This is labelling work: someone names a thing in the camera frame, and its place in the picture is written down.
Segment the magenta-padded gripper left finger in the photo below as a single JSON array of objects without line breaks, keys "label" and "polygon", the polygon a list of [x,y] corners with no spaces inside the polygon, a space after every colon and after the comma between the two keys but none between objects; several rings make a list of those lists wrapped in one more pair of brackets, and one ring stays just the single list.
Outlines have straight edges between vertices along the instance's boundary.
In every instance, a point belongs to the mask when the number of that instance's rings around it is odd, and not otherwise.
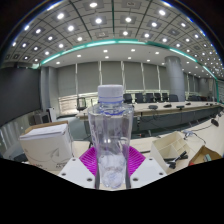
[{"label": "magenta-padded gripper left finger", "polygon": [[95,149],[91,147],[79,158],[71,158],[58,176],[78,186],[95,189],[98,183]]}]

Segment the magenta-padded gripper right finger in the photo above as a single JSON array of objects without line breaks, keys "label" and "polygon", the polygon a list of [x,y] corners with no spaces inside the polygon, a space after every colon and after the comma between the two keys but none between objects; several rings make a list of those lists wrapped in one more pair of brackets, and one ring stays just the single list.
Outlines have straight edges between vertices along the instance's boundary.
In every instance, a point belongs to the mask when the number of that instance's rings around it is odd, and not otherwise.
[{"label": "magenta-padded gripper right finger", "polygon": [[152,157],[145,157],[134,147],[129,147],[126,188],[146,186],[166,176],[166,172]]}]

